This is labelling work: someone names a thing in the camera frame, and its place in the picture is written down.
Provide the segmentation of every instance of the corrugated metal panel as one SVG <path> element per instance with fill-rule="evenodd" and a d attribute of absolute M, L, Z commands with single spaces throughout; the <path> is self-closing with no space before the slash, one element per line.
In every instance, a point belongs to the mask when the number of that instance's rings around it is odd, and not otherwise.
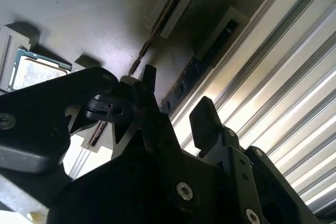
<path fill-rule="evenodd" d="M 257 18 L 174 118 L 175 130 L 195 154 L 185 121 L 209 96 L 242 147 L 265 151 L 318 212 L 336 201 L 336 0 L 274 0 Z"/>

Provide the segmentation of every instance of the screw hole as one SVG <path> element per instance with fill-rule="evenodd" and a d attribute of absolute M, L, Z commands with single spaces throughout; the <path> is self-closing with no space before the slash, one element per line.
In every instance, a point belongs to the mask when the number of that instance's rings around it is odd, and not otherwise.
<path fill-rule="evenodd" d="M 8 130 L 14 127 L 15 123 L 16 120 L 13 115 L 0 113 L 0 130 Z"/>
<path fill-rule="evenodd" d="M 248 177 L 247 177 L 246 174 L 243 173 L 243 174 L 242 174 L 242 177 L 243 177 L 244 180 L 248 180 Z"/>
<path fill-rule="evenodd" d="M 254 214 L 250 214 L 250 218 L 253 221 L 257 221 L 258 220 L 257 217 Z"/>
<path fill-rule="evenodd" d="M 189 191 L 188 191 L 188 189 L 186 188 L 186 187 L 184 187 L 184 186 L 182 186 L 181 187 L 181 191 L 185 194 L 185 195 L 189 195 Z"/>

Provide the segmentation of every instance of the gray surface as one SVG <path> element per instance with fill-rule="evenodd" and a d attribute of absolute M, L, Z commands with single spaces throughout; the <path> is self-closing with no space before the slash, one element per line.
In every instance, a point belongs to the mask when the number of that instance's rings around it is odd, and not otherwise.
<path fill-rule="evenodd" d="M 37 30 L 20 22 L 0 27 L 0 88 L 8 90 L 17 49 L 29 50 L 39 39 Z"/>
<path fill-rule="evenodd" d="M 73 164 L 73 167 L 71 168 L 71 171 L 69 172 L 70 178 L 76 179 L 78 177 L 78 174 L 83 168 L 86 160 L 88 160 L 90 153 L 91 151 L 89 151 L 88 149 L 81 149 L 75 163 Z"/>
<path fill-rule="evenodd" d="M 336 202 L 336 0 L 275 0 L 259 18 L 193 99 L 212 98 L 241 146 L 267 153 L 318 213 Z"/>
<path fill-rule="evenodd" d="M 25 218 L 28 218 L 29 213 L 36 212 L 40 221 L 35 223 L 46 223 L 49 209 L 3 175 L 0 175 L 0 201 Z"/>
<path fill-rule="evenodd" d="M 228 41 L 225 43 L 225 48 L 223 48 L 224 52 L 226 52 L 229 47 L 235 42 L 237 37 L 240 35 L 240 33 L 245 29 L 245 27 L 249 23 L 249 19 L 242 15 L 240 12 L 238 12 L 236 9 L 230 7 L 226 12 L 223 18 L 219 21 L 213 24 L 209 31 L 206 31 L 204 33 L 204 43 L 200 44 L 198 48 L 194 48 L 195 57 L 197 59 L 202 60 L 212 44 L 216 41 L 216 39 L 219 37 L 219 35 L 222 33 L 224 28 L 227 26 L 229 21 L 231 19 L 234 19 L 236 22 L 238 22 L 238 26 L 236 29 L 232 32 L 231 36 L 229 37 Z M 223 57 L 223 50 L 219 51 L 219 55 L 216 56 L 216 62 L 212 62 L 212 65 L 216 65 L 218 61 Z"/>
<path fill-rule="evenodd" d="M 73 63 L 86 54 L 118 78 L 128 73 L 150 31 L 145 28 L 157 0 L 0 0 L 0 25 L 24 20 L 41 32 L 40 44 Z M 191 43 L 216 8 L 233 5 L 250 17 L 263 0 L 192 0 L 171 33 L 159 38 L 143 58 L 158 68 L 156 99 L 161 101 L 193 55 Z"/>
<path fill-rule="evenodd" d="M 160 15 L 162 14 L 166 4 L 169 0 L 157 0 L 157 4 L 153 9 L 153 12 L 148 16 L 146 21 L 146 27 L 149 29 L 153 29 L 156 25 L 156 22 L 159 20 Z M 161 36 L 165 39 L 168 38 L 169 34 L 172 32 L 175 27 L 177 21 L 183 14 L 190 0 L 179 0 L 178 5 L 175 7 L 174 12 L 169 17 L 168 21 L 164 25 L 164 28 L 161 31 Z"/>

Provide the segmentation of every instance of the bolt head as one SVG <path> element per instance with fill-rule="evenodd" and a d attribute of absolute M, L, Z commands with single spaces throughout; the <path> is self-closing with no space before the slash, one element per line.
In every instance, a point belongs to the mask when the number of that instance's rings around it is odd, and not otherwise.
<path fill-rule="evenodd" d="M 41 212 L 30 212 L 27 214 L 27 218 L 33 223 L 43 223 L 43 220 L 46 218 Z"/>
<path fill-rule="evenodd" d="M 0 113 L 0 130 L 8 130 L 16 124 L 15 117 L 11 114 Z"/>
<path fill-rule="evenodd" d="M 193 198 L 193 191 L 191 190 L 190 186 L 184 182 L 178 183 L 176 186 L 176 191 L 178 195 L 184 200 L 192 200 Z"/>
<path fill-rule="evenodd" d="M 260 224 L 260 219 L 251 209 L 246 209 L 246 217 L 251 224 Z"/>
<path fill-rule="evenodd" d="M 259 156 L 259 157 L 262 157 L 263 155 L 263 153 L 261 152 L 261 150 L 259 150 L 259 149 L 256 149 L 256 153 L 257 153 L 257 155 Z"/>
<path fill-rule="evenodd" d="M 230 134 L 231 136 L 236 136 L 236 134 L 235 134 L 232 130 L 227 129 L 227 131 L 229 132 L 229 134 Z"/>

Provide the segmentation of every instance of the black mechanical arm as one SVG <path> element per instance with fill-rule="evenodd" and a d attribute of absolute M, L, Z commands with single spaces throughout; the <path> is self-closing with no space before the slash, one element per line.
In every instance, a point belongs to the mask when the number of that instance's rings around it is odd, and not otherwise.
<path fill-rule="evenodd" d="M 49 224 L 319 223 L 207 97 L 190 115 L 201 152 L 183 151 L 155 100 L 155 73 L 146 66 L 130 83 L 91 68 L 1 96 L 0 200 L 36 222 L 47 209 Z M 114 124 L 112 159 L 72 181 L 62 166 L 70 136 L 98 121 Z"/>

